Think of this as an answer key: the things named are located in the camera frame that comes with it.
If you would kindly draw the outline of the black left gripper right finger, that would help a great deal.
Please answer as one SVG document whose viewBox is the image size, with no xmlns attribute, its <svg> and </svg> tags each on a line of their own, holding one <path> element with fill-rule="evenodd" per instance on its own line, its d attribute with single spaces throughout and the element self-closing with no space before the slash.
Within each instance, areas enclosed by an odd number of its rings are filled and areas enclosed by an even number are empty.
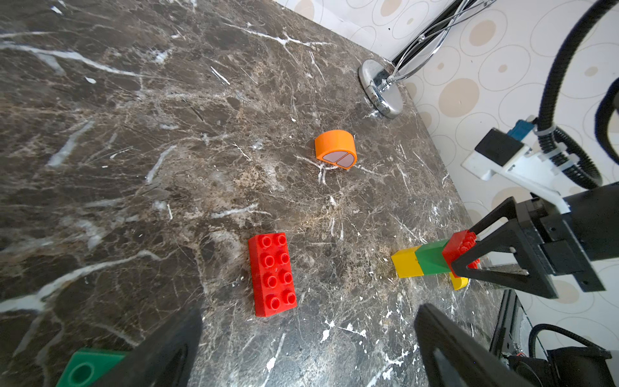
<svg viewBox="0 0 619 387">
<path fill-rule="evenodd" d="M 529 386 L 430 303 L 414 320 L 430 386 Z"/>
</svg>

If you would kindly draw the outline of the yellow square lego brick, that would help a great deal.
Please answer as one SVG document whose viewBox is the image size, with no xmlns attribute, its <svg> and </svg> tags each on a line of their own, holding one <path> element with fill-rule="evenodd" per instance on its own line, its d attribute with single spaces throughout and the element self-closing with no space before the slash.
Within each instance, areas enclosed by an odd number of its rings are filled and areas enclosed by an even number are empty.
<svg viewBox="0 0 619 387">
<path fill-rule="evenodd" d="M 420 246 L 400 250 L 391 256 L 399 278 L 423 277 L 416 252 Z"/>
</svg>

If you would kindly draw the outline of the red long lego brick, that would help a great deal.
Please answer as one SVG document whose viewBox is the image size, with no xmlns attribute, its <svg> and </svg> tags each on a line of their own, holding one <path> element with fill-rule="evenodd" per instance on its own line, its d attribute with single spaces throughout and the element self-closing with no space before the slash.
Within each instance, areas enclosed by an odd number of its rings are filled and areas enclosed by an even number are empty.
<svg viewBox="0 0 619 387">
<path fill-rule="evenodd" d="M 298 305 L 285 233 L 248 241 L 256 316 L 267 318 Z"/>
<path fill-rule="evenodd" d="M 456 232 L 447 242 L 442 254 L 454 278 L 459 278 L 459 276 L 454 271 L 452 263 L 473 248 L 476 243 L 477 235 L 467 230 Z"/>
</svg>

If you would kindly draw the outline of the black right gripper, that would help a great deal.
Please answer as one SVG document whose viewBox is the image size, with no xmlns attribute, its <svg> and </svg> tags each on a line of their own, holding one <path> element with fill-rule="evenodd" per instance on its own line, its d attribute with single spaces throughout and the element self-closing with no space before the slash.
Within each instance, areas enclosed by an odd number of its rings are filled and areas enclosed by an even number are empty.
<svg viewBox="0 0 619 387">
<path fill-rule="evenodd" d="M 618 257 L 618 184 L 565 198 L 570 212 L 560 214 L 551 203 L 533 198 L 517 203 L 506 198 L 470 232 L 491 232 L 452 263 L 456 274 L 503 285 L 543 298 L 557 298 L 553 276 L 572 276 L 585 293 L 607 286 L 593 268 L 595 261 Z M 517 226 L 525 240 L 520 239 Z M 526 274 L 471 269 L 487 253 L 511 253 Z"/>
</svg>

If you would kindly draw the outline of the green square lego brick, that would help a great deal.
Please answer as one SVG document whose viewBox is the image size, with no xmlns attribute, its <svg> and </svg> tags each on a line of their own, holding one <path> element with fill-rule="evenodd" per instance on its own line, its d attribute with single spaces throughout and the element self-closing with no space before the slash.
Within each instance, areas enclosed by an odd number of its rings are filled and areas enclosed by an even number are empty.
<svg viewBox="0 0 619 387">
<path fill-rule="evenodd" d="M 449 273 L 451 271 L 443 257 L 443 250 L 447 243 L 448 240 L 440 240 L 424 244 L 415 252 L 424 276 Z"/>
</svg>

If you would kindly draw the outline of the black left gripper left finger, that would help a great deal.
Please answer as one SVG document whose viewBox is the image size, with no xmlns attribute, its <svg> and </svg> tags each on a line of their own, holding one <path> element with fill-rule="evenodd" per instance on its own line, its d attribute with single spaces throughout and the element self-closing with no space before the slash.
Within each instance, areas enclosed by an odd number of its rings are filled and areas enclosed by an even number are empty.
<svg viewBox="0 0 619 387">
<path fill-rule="evenodd" d="M 187 386 L 198 352 L 199 306 L 170 316 L 94 386 Z"/>
</svg>

